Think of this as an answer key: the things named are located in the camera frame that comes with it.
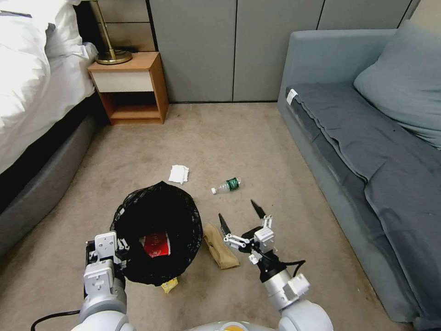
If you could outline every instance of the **brown paper bag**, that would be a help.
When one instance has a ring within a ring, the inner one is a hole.
[[[228,269],[239,265],[239,260],[231,253],[218,229],[211,223],[208,223],[204,228],[204,240],[208,245],[211,255],[221,269]]]

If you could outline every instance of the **beige carpet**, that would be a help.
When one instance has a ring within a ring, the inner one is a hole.
[[[26,330],[44,315],[79,309],[84,244],[106,232],[117,206],[138,188],[168,179],[171,166],[190,168],[182,187],[202,222],[221,212],[241,234],[259,224],[253,198],[274,216],[285,261],[306,259],[307,298],[329,314],[335,330],[407,330],[389,320],[274,103],[172,105],[163,126],[99,130],[72,185],[54,210],[0,264],[2,330]],[[241,176],[244,186],[213,196],[210,187]],[[215,320],[277,327],[259,271],[246,255],[219,270],[205,244],[168,295],[128,282],[128,316],[138,331],[183,330]],[[77,316],[38,330],[70,330]]]

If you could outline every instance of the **wall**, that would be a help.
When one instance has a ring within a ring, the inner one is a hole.
[[[100,29],[96,4],[90,2]],[[114,48],[128,47],[136,51],[154,51],[152,27],[146,0],[101,0],[102,16]]]
[[[421,0],[411,21],[441,34],[441,0]]]
[[[418,0],[99,3],[114,47],[161,53],[171,102],[232,102],[277,99],[293,31],[395,29]],[[422,0],[414,17],[431,18],[435,29],[440,6],[441,0]]]

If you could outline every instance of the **trash can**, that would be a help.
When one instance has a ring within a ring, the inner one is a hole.
[[[130,193],[118,207],[110,230],[130,246],[124,276],[155,286],[185,271],[203,237],[192,197],[164,182]]]

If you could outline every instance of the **wooden nightstand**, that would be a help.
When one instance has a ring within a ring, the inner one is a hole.
[[[88,68],[110,123],[165,121],[169,99],[158,52],[134,53],[121,64],[92,64]]]

